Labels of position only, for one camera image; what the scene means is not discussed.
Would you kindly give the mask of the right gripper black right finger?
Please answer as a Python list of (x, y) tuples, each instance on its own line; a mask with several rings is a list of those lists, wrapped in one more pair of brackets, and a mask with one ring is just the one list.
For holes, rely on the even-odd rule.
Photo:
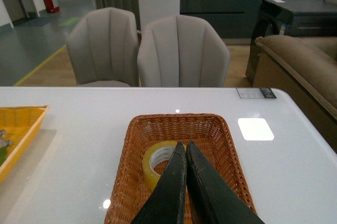
[(187, 190), (193, 223), (263, 223), (190, 141), (186, 148)]

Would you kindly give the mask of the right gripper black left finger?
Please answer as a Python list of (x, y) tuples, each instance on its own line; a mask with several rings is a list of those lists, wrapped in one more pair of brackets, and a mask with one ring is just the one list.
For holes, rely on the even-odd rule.
[(158, 165), (160, 179), (131, 223), (183, 223), (185, 214), (187, 157), (182, 142), (169, 161)]

